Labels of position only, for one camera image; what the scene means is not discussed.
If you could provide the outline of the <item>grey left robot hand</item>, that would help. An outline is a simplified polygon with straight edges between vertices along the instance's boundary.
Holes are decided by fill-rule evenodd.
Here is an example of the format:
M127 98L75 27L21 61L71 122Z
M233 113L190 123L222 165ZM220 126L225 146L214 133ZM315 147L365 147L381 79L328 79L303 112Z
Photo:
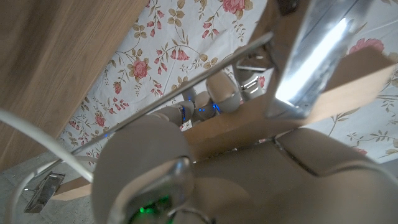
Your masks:
M96 223L396 223L397 179L348 146L281 120L259 100L191 131L183 101L117 131L91 187Z

